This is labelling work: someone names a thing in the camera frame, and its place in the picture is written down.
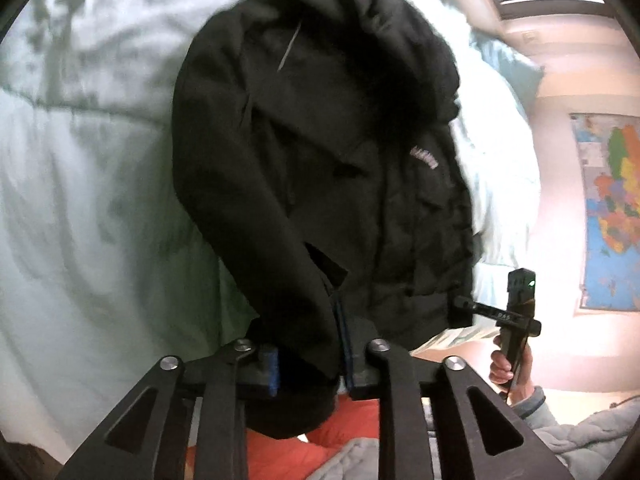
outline gray sleeve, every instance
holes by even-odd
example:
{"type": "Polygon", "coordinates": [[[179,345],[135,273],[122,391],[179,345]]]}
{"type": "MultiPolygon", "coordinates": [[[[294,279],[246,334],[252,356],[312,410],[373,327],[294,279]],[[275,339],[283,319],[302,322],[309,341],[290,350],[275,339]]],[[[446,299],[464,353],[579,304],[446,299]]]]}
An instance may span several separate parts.
{"type": "Polygon", "coordinates": [[[536,386],[532,396],[514,404],[512,408],[532,430],[558,425],[556,418],[546,404],[545,393],[540,386],[536,386]]]}

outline human hand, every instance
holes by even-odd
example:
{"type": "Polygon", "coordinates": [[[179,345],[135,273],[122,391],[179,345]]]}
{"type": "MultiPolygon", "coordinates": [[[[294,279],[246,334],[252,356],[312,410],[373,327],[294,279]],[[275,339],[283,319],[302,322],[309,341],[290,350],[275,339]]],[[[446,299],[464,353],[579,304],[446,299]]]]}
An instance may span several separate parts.
{"type": "MultiPolygon", "coordinates": [[[[494,344],[500,346],[500,336],[494,338],[494,344]]],[[[513,379],[511,364],[500,350],[495,350],[491,354],[491,368],[489,380],[498,386],[501,391],[506,392],[506,382],[513,379]]],[[[525,346],[522,359],[520,360],[520,373],[515,384],[511,385],[509,392],[510,404],[516,404],[521,400],[528,399],[532,396],[535,386],[531,380],[531,369],[533,366],[533,354],[531,347],[527,343],[525,346]]]]}

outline map poster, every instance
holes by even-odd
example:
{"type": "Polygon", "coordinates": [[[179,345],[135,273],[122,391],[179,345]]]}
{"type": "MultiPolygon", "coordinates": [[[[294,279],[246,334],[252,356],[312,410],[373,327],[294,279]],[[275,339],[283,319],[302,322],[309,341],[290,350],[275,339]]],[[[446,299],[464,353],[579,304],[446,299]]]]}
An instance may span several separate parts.
{"type": "Polygon", "coordinates": [[[640,311],[640,118],[572,114],[586,199],[581,308],[640,311]]]}

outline jacket hood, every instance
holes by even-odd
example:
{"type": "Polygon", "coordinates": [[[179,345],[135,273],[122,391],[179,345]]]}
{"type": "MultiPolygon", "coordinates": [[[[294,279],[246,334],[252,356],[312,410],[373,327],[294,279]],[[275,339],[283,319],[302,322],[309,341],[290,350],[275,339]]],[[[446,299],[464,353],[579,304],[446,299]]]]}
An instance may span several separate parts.
{"type": "Polygon", "coordinates": [[[458,114],[460,84],[453,55],[445,41],[411,5],[400,0],[283,0],[332,22],[345,34],[373,37],[382,53],[380,70],[393,73],[396,88],[423,119],[448,123],[458,114]]]}

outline white bed sheet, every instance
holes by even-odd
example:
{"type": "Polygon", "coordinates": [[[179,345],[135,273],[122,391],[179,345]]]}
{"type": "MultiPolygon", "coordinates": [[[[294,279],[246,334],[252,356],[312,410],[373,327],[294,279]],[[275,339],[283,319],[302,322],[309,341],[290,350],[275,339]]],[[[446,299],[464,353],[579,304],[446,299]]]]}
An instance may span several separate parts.
{"type": "MultiPolygon", "coordinates": [[[[174,197],[175,77],[237,0],[31,0],[0,45],[0,428],[64,462],[162,355],[203,356],[252,316],[174,197]]],[[[506,304],[540,193],[530,129],[468,47],[464,16],[412,1],[449,42],[452,124],[484,257],[506,304]]]]}

